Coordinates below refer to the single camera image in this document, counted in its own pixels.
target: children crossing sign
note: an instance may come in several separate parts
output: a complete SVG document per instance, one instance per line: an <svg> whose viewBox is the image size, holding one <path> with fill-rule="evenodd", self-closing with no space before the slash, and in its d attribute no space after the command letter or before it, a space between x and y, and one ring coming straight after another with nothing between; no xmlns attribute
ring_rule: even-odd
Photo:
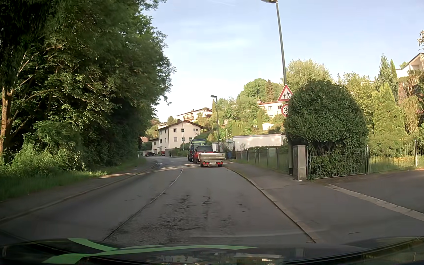
<svg viewBox="0 0 424 265"><path fill-rule="evenodd" d="M285 84L284 88L282 88L281 95L279 96L278 101L289 101L292 95L293 95L292 91L289 89L287 84Z"/></svg>

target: asphalt road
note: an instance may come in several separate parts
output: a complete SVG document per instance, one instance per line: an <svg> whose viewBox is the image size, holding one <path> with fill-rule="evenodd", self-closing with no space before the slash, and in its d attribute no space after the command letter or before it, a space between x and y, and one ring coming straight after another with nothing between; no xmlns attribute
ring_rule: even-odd
<svg viewBox="0 0 424 265"><path fill-rule="evenodd" d="M0 245L68 237L129 246L309 242L296 224L233 171L201 168L186 159L148 159L156 159L159 167L0 224Z"/></svg>

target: car hood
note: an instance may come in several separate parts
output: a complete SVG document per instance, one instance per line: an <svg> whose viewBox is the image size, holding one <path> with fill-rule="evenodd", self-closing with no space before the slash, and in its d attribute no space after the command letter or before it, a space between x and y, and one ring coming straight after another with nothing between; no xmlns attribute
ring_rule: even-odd
<svg viewBox="0 0 424 265"><path fill-rule="evenodd" d="M355 264L362 260L400 264L424 259L424 238L377 238L345 245L123 246L85 238L59 238L0 247L3 261L32 264Z"/></svg>

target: parked car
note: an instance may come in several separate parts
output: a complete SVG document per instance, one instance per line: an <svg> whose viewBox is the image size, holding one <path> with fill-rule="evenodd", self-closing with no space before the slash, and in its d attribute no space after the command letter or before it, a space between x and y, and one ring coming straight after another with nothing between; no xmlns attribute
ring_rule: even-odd
<svg viewBox="0 0 424 265"><path fill-rule="evenodd" d="M193 162L194 164L198 164L200 162L199 154L201 153L214 153L212 146L210 145L199 145L194 150Z"/></svg>

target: round sign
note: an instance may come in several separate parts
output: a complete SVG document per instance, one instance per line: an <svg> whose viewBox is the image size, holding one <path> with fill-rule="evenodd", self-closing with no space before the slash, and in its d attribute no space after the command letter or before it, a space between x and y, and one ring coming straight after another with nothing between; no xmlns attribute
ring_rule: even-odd
<svg viewBox="0 0 424 265"><path fill-rule="evenodd" d="M282 116L287 117L287 115L289 114L289 104L286 103L286 104L282 105L281 114L282 114Z"/></svg>

